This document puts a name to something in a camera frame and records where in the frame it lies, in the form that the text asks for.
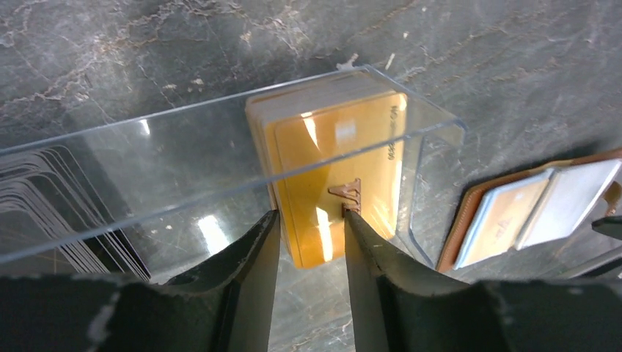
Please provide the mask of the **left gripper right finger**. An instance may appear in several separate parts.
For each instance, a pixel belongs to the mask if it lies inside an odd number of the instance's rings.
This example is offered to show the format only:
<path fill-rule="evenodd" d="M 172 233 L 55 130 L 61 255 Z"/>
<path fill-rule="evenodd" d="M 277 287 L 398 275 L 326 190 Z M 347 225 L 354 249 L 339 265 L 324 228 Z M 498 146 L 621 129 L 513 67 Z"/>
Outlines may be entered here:
<path fill-rule="evenodd" d="M 345 213 L 358 351 L 619 351 L 621 282 L 445 276 Z"/>

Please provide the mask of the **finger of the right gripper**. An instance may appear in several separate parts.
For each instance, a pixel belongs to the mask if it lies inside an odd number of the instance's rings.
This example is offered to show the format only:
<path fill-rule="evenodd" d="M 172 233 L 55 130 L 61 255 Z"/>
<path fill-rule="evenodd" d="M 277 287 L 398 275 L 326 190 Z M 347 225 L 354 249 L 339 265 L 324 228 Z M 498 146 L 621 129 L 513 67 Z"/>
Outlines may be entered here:
<path fill-rule="evenodd" d="M 610 238 L 622 240 L 622 216 L 607 216 L 591 224 L 592 230 Z"/>

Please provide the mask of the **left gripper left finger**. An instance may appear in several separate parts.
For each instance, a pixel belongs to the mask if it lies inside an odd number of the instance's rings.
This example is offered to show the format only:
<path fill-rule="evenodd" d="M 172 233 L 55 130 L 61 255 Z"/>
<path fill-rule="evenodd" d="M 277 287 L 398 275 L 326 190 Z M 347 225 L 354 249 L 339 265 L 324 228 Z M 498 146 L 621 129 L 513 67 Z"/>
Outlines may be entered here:
<path fill-rule="evenodd" d="M 266 351 L 279 213 L 157 285 L 122 274 L 1 278 L 3 351 Z"/>

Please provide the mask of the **brown leather card holder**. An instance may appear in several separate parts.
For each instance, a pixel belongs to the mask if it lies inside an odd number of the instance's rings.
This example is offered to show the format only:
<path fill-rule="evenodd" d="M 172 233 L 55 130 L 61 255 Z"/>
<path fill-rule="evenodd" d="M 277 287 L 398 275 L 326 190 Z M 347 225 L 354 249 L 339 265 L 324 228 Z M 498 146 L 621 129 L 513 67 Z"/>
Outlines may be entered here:
<path fill-rule="evenodd" d="M 605 216 L 616 214 L 621 203 L 621 184 L 616 180 L 621 173 L 621 149 L 553 161 L 533 169 L 488 180 L 469 188 L 464 194 L 444 242 L 436 270 L 439 272 L 454 270 L 453 263 L 458 256 L 467 228 L 487 191 L 547 171 L 552 173 L 549 183 L 509 250 L 520 251 L 541 243 L 567 238 L 588 217 L 599 201 L 604 201 L 607 205 Z"/>

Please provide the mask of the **clear box with dark cards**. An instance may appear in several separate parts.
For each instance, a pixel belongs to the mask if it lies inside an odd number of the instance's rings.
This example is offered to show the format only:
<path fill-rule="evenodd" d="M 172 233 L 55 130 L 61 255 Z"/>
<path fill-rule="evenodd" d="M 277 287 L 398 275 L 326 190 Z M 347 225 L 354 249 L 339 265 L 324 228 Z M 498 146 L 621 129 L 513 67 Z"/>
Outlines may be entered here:
<path fill-rule="evenodd" d="M 149 269 L 123 230 L 73 239 L 112 219 L 109 207 L 66 146 L 1 157 L 2 254 L 67 238 L 69 243 L 46 250 L 46 257 L 60 253 L 77 272 L 121 272 L 150 280 Z"/>

